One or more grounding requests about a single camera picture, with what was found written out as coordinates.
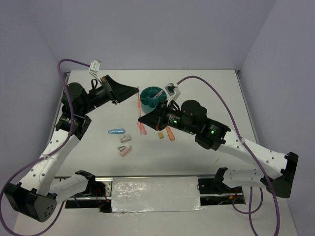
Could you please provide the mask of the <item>orange red thin pen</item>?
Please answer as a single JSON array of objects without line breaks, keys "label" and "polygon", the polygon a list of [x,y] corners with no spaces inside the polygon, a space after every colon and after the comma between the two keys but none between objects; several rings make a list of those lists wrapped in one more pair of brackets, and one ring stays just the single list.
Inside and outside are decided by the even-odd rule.
[{"label": "orange red thin pen", "polygon": [[[140,104],[140,88],[137,87],[138,89],[138,93],[137,93],[137,107],[138,107],[138,118],[141,117],[141,104]],[[142,132],[142,123],[139,122],[139,131],[140,131],[140,135],[143,135],[143,132]]]}]

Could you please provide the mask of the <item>red highlighter pen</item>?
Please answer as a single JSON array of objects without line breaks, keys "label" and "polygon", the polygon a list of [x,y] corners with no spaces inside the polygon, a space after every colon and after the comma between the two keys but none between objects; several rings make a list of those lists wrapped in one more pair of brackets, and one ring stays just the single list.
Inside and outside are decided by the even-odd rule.
[{"label": "red highlighter pen", "polygon": [[158,98],[159,96],[162,95],[162,93],[163,93],[163,90],[159,91],[159,92],[153,97],[153,99]]}]

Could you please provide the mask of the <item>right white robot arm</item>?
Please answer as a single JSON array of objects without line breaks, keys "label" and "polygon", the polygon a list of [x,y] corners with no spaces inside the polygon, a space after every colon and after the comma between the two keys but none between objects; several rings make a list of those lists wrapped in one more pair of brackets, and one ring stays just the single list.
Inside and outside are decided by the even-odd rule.
[{"label": "right white robot arm", "polygon": [[277,197],[288,199],[291,195],[298,155],[264,148],[248,139],[238,137],[228,126],[207,117],[206,108],[195,100],[187,100],[175,110],[162,101],[138,121],[156,131],[172,127],[195,137],[204,149],[229,154],[250,165],[253,169],[236,170],[219,168],[214,177],[214,187],[225,192],[234,187],[266,188]]}]

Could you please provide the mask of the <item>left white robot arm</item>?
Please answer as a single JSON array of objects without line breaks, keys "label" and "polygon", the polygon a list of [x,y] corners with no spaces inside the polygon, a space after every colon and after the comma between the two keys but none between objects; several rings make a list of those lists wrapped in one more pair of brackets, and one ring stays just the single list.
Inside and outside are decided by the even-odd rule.
[{"label": "left white robot arm", "polygon": [[40,161],[18,184],[9,183],[4,188],[15,211],[39,222],[47,221],[56,206],[72,196],[78,193],[91,196],[98,189],[105,189],[103,183],[96,181],[95,175],[83,170],[60,183],[52,182],[88,130],[92,120],[87,114],[107,102],[117,105],[139,92],[138,88],[122,85],[109,75],[102,77],[89,92],[79,83],[70,83],[66,88],[62,96],[62,115]]}]

